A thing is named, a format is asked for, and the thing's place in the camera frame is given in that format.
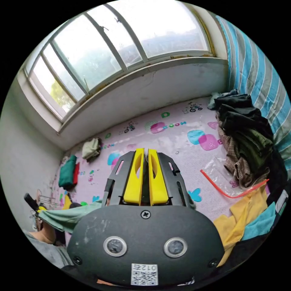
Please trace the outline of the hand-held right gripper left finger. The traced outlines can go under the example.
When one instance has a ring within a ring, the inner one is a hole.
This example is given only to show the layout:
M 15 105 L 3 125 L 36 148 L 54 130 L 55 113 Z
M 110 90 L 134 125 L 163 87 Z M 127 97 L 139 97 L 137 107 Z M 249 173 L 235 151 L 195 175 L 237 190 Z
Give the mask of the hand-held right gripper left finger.
M 141 205 L 143 166 L 144 148 L 138 148 L 133 155 L 127 184 L 123 195 L 123 200 L 127 204 Z

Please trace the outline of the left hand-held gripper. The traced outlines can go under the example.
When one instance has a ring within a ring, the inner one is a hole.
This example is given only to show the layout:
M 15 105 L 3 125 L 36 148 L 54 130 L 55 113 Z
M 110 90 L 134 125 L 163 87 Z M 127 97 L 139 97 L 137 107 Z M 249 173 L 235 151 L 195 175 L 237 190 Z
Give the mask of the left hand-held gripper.
M 24 195 L 24 200 L 31 207 L 31 209 L 37 213 L 47 210 L 44 206 L 40 206 L 36 199 L 33 199 L 29 193 Z

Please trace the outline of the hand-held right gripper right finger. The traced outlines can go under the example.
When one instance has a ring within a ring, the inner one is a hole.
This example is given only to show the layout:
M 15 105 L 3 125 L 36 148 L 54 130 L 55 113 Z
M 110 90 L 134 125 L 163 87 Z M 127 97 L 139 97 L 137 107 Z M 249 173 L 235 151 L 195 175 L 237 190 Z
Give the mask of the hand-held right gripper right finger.
M 168 202 L 169 197 L 164 182 L 158 153 L 154 149 L 148 150 L 148 166 L 150 205 L 164 205 Z

